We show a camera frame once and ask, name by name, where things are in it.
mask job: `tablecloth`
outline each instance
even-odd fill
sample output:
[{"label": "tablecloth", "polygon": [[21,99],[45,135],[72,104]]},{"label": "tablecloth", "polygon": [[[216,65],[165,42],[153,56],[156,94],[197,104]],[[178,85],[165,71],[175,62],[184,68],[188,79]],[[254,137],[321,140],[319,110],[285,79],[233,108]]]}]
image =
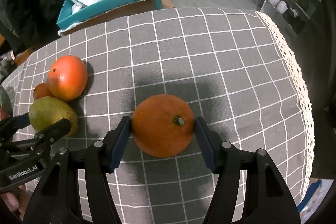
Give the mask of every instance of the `tablecloth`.
[{"label": "tablecloth", "polygon": [[[236,9],[156,10],[89,27],[34,52],[2,84],[14,115],[28,112],[33,89],[64,55],[81,58],[89,73],[84,93],[69,104],[78,132],[52,146],[88,147],[123,115],[155,94],[173,94],[203,116],[223,141],[264,148],[298,204],[313,159],[311,107],[293,53],[265,14]],[[33,138],[31,126],[15,140]],[[180,154],[159,159],[129,139],[109,186],[123,223],[202,223],[217,176],[205,167],[195,138]],[[27,184],[34,190],[38,180]],[[246,172],[241,172],[234,220],[241,217]],[[91,220],[84,171],[82,212]]]}]

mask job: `white lace edge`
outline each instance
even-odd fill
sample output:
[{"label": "white lace edge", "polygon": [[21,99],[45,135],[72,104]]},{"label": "white lace edge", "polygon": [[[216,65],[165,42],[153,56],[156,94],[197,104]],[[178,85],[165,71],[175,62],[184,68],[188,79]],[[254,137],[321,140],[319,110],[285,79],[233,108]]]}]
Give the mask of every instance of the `white lace edge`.
[{"label": "white lace edge", "polygon": [[315,146],[315,136],[314,136],[314,120],[311,114],[311,102],[308,97],[308,90],[305,81],[302,78],[301,69],[296,62],[295,55],[277,25],[271,20],[271,18],[261,12],[257,12],[260,17],[266,23],[268,29],[272,32],[273,37],[278,45],[279,51],[287,65],[288,71],[292,77],[295,89],[299,96],[300,106],[302,109],[303,119],[305,123],[305,133],[307,140],[307,163],[306,163],[306,174],[304,177],[304,184],[302,190],[301,200],[305,197],[309,186],[309,179],[311,176],[312,165],[314,160],[314,146]]}]

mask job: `orange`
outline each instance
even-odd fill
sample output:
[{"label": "orange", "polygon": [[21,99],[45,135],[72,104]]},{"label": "orange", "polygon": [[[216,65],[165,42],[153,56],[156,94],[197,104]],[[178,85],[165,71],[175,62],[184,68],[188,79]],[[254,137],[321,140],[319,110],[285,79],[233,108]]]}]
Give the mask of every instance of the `orange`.
[{"label": "orange", "polygon": [[194,114],[182,99],[154,95],[138,105],[132,116],[132,133],[137,146],[156,157],[171,157],[190,143]]},{"label": "orange", "polygon": [[87,70],[77,56],[66,55],[55,61],[48,74],[52,94],[63,101],[71,101],[83,92],[87,84]]},{"label": "orange", "polygon": [[34,93],[33,93],[34,101],[36,101],[37,99],[40,99],[41,97],[46,97],[46,96],[54,97],[49,89],[48,83],[39,84],[34,88]]}]

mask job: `finger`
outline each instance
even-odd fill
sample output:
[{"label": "finger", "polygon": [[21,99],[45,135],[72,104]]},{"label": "finger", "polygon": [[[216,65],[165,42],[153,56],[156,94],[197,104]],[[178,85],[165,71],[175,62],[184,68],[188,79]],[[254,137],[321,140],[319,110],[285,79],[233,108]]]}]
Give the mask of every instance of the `finger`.
[{"label": "finger", "polygon": [[20,190],[18,195],[19,207],[18,210],[20,213],[24,214],[28,203],[29,203],[29,196],[26,191]]},{"label": "finger", "polygon": [[19,189],[21,189],[21,190],[27,192],[27,189],[26,189],[26,185],[25,185],[25,184],[24,184],[24,185],[20,185],[20,186],[19,186]]},{"label": "finger", "polygon": [[18,209],[19,202],[12,193],[4,193],[0,194],[0,196],[12,213]]}]

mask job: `cardboard box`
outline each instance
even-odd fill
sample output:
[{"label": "cardboard box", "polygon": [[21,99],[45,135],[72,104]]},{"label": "cardboard box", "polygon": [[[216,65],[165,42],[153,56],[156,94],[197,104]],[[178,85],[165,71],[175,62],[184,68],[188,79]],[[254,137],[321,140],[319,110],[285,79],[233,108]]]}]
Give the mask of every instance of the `cardboard box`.
[{"label": "cardboard box", "polygon": [[[65,0],[59,13],[57,25],[61,30],[68,29],[74,23],[84,22],[107,11],[139,0],[101,0],[72,14],[73,2]],[[161,0],[155,0],[156,9],[162,8]]]},{"label": "cardboard box", "polygon": [[62,32],[61,35],[64,37],[81,29],[91,27],[100,23],[108,22],[118,17],[131,16],[153,10],[156,10],[155,0],[140,0],[137,2],[117,7],[115,9],[111,9],[103,14],[97,15],[89,20],[80,23],[79,25],[73,27],[70,30]]}]

